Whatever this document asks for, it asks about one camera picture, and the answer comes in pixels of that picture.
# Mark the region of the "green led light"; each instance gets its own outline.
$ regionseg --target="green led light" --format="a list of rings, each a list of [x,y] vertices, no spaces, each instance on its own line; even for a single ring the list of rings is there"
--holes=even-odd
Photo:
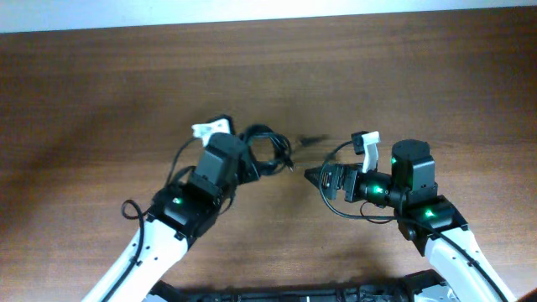
[[[433,211],[431,210],[427,210],[425,212],[425,217],[429,218],[429,217],[434,217],[435,216],[435,213],[433,213]]]

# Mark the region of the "black cable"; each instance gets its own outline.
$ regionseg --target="black cable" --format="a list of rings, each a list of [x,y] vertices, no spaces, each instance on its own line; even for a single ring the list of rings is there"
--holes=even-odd
[[[123,217],[131,217],[125,213],[125,208],[127,205],[131,205],[134,207],[134,210],[136,210],[136,213],[138,214],[137,218],[140,223],[140,236],[138,239],[138,248],[136,249],[136,253],[134,254],[134,257],[131,259],[131,263],[128,265],[127,269],[125,269],[125,272],[119,277],[119,279],[116,281],[116,283],[110,288],[108,291],[108,294],[102,299],[102,302],[107,302],[116,292],[116,290],[121,286],[125,278],[130,274],[130,272],[133,270],[134,265],[138,262],[138,258],[140,257],[140,253],[142,253],[142,246],[143,246],[143,235],[144,235],[144,227],[143,227],[143,213],[140,207],[134,200],[126,200],[121,204],[121,214]]]
[[[175,173],[170,183],[178,184],[179,180],[183,178],[183,176],[185,176],[190,171],[194,171],[195,168],[196,168],[195,166],[188,166],[188,167],[184,167],[183,169],[180,169],[179,172]]]
[[[285,167],[293,167],[291,142],[283,134],[274,132],[268,126],[254,124],[248,127],[244,133],[240,133],[238,137],[248,146],[252,145],[254,139],[270,139],[270,143],[274,148],[274,159],[264,162],[255,160],[253,162],[260,175],[274,175],[281,172]]]
[[[474,268],[476,268],[476,270],[485,278],[485,280],[487,280],[487,282],[494,289],[494,291],[496,291],[496,294],[498,295],[498,297],[503,302],[508,302],[508,300],[505,297],[505,295],[503,294],[503,292],[496,285],[496,283],[494,283],[494,281],[492,280],[492,278],[490,278],[490,276],[487,274],[487,272],[485,272],[485,270],[481,267],[481,265],[479,265],[478,261],[476,261],[474,258],[472,258],[462,247],[460,247],[458,244],[454,243],[449,237],[447,237],[446,235],[443,235],[442,233],[436,231],[431,226],[428,226],[428,225],[426,225],[424,223],[421,223],[421,222],[413,220],[413,219],[400,217],[400,216],[396,217],[396,216],[358,216],[358,215],[351,215],[351,214],[347,214],[347,213],[343,213],[341,211],[338,211],[334,206],[332,206],[330,204],[330,202],[327,200],[327,198],[325,196],[325,193],[322,190],[322,174],[323,174],[323,172],[325,170],[326,165],[330,161],[330,159],[332,159],[334,157],[334,155],[336,155],[336,153],[339,150],[341,150],[343,147],[346,147],[346,146],[348,146],[350,144],[352,144],[352,141],[342,143],[337,148],[335,148],[332,152],[330,152],[326,156],[326,159],[325,159],[324,163],[321,166],[321,172],[319,173],[319,185],[318,185],[318,188],[319,188],[319,192],[321,193],[321,198],[325,202],[325,205],[328,206],[328,208],[332,212],[334,212],[335,214],[337,214],[338,216],[341,216],[343,218],[354,219],[354,220],[372,220],[372,219],[385,220],[385,221],[395,220],[395,221],[399,221],[399,222],[413,224],[413,225],[416,225],[418,227],[421,227],[421,228],[429,231],[431,234],[433,234],[433,235],[443,239],[444,241],[446,241],[449,245],[451,245],[459,253],[461,253],[462,256],[464,256],[464,258],[466,258],[468,260],[468,265],[473,266]]]
[[[174,160],[171,163],[171,169],[169,171],[168,178],[166,178],[166,182],[164,183],[164,186],[168,185],[169,181],[171,180],[171,175],[174,173],[175,166],[177,165],[177,160],[179,159],[179,155],[181,154],[181,152],[183,152],[183,150],[195,140],[197,140],[197,138],[190,138],[189,140],[186,141],[184,145],[181,146],[181,148],[179,148],[179,151],[177,151],[177,154],[175,154]]]
[[[225,212],[227,212],[227,210],[229,210],[229,209],[232,207],[232,204],[233,204],[233,201],[234,201],[234,200],[235,200],[235,197],[234,197],[234,196],[231,197],[231,198],[229,199],[229,203],[227,203],[227,206],[226,206],[226,208],[224,209],[224,211],[221,211],[220,213],[218,213],[218,216],[220,216],[220,215],[224,214]]]
[[[364,203],[362,203],[362,205],[360,206],[360,215],[365,216],[365,215],[363,215],[363,206],[365,206],[368,203],[370,204],[371,202],[365,201]],[[387,221],[374,221],[374,220],[371,220],[371,219],[366,219],[366,220],[371,222],[371,223],[374,223],[374,224],[386,224],[386,223],[391,222],[391,220],[387,220]]]

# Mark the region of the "wood grain surface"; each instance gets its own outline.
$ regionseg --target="wood grain surface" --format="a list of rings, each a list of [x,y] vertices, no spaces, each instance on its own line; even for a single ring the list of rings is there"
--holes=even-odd
[[[429,142],[440,193],[512,291],[529,292],[535,20],[536,8],[505,8],[0,35],[0,300],[81,299],[137,229],[121,202],[148,206],[190,125],[220,113],[238,130],[328,135],[297,154],[303,167],[360,130],[380,131],[381,171],[393,143]],[[395,223],[333,215],[302,174],[240,187],[163,280],[278,287],[430,268]]]

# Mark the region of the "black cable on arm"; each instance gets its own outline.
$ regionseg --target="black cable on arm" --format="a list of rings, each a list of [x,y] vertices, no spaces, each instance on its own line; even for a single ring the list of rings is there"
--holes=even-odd
[[[363,215],[363,206],[365,206],[368,203],[371,203],[371,202],[365,201],[364,203],[362,203],[362,205],[360,206],[360,215],[365,216],[365,215]],[[387,220],[387,221],[374,221],[374,220],[371,220],[371,219],[366,219],[366,220],[371,222],[371,223],[374,223],[374,224],[386,224],[386,223],[391,222],[391,220]]]
[[[227,206],[226,206],[226,208],[224,209],[224,211],[221,211],[220,213],[218,213],[218,216],[224,214],[224,213],[227,212],[229,209],[231,209],[234,200],[235,200],[235,196],[232,196],[232,197],[229,199],[229,202],[227,203]]]
[[[171,184],[177,184],[179,183],[179,180],[183,178],[188,172],[194,171],[196,167],[195,166],[188,166],[184,167],[183,169],[180,169],[177,173],[175,173],[174,177],[171,179]]]
[[[419,221],[416,221],[416,220],[413,220],[413,219],[409,219],[409,218],[405,218],[405,217],[396,217],[396,216],[364,216],[364,215],[361,215],[361,216],[358,216],[358,215],[351,215],[351,214],[347,214],[347,213],[344,213],[344,212],[341,212],[339,210],[337,210],[334,206],[332,206],[330,204],[330,202],[328,201],[328,199],[326,198],[325,196],[325,193],[323,192],[322,190],[322,174],[324,173],[324,170],[325,170],[325,167],[326,165],[328,164],[328,162],[330,161],[330,159],[334,158],[334,156],[336,155],[336,153],[341,150],[342,148],[348,146],[352,144],[352,141],[348,141],[348,142],[345,142],[345,143],[342,143],[341,145],[339,145],[337,148],[335,148],[332,152],[330,152],[327,156],[326,156],[326,159],[325,159],[325,162],[322,164],[321,166],[321,171],[319,173],[319,185],[318,185],[318,188],[319,188],[319,192],[321,193],[321,198],[322,200],[324,201],[325,205],[332,211],[334,212],[336,215],[338,216],[341,216],[343,218],[347,218],[347,219],[353,219],[353,220],[385,220],[386,222],[389,222],[389,221],[392,221],[392,220],[395,220],[395,221],[400,221],[400,222],[404,222],[404,223],[409,223],[409,224],[413,224],[415,226],[418,226],[418,227],[421,227],[427,231],[429,231],[431,234],[443,239],[444,241],[446,241],[449,245],[451,245],[453,248],[455,248],[459,253],[462,254],[462,256],[464,258],[466,258],[469,262],[469,265],[470,266],[473,266],[474,268],[476,268],[476,270],[485,278],[485,280],[487,280],[487,282],[490,284],[490,286],[494,289],[494,291],[496,292],[496,294],[498,295],[498,297],[503,301],[503,302],[508,302],[507,298],[505,297],[505,295],[503,294],[503,292],[500,290],[500,288],[496,285],[496,283],[494,283],[493,279],[490,278],[490,276],[487,274],[487,272],[485,272],[485,270],[481,267],[481,265],[479,265],[479,262],[476,261],[474,258],[472,258],[462,247],[460,247],[458,244],[454,243],[449,237],[447,237],[446,235],[443,235],[442,233],[438,232],[437,230],[435,230],[434,228],[432,228],[431,226],[429,225],[426,225],[424,223],[421,223]]]
[[[102,299],[102,302],[107,302],[114,295],[114,293],[121,286],[121,284],[123,283],[125,278],[133,270],[134,265],[136,265],[136,263],[138,262],[138,259],[140,257],[140,253],[142,253],[143,233],[144,233],[143,213],[142,213],[142,210],[140,209],[140,207],[138,206],[138,204],[136,202],[134,202],[134,200],[126,200],[121,205],[121,214],[122,214],[123,217],[125,217],[125,218],[131,217],[131,216],[129,216],[129,215],[127,215],[125,213],[125,208],[127,207],[127,205],[131,205],[131,206],[134,207],[134,210],[136,210],[137,218],[138,218],[138,221],[139,221],[139,224],[140,224],[140,236],[139,236],[139,239],[138,239],[138,248],[136,249],[136,253],[134,254],[134,257],[131,259],[131,263],[128,265],[127,269],[125,269],[125,272],[123,272],[121,277],[119,277],[119,279],[116,281],[116,283],[110,288],[110,290],[108,291],[108,294]]]
[[[183,150],[186,147],[188,147],[188,145],[190,143],[194,142],[195,140],[197,140],[197,138],[190,138],[189,140],[186,141],[186,143],[184,145],[181,146],[181,148],[179,148],[179,151],[177,151],[177,154],[175,154],[174,160],[171,163],[171,170],[169,171],[168,178],[166,178],[166,182],[164,183],[164,186],[169,184],[169,181],[171,180],[171,176],[174,173],[175,166],[177,165],[177,160],[179,159],[179,156],[181,155],[181,152],[183,152]]]

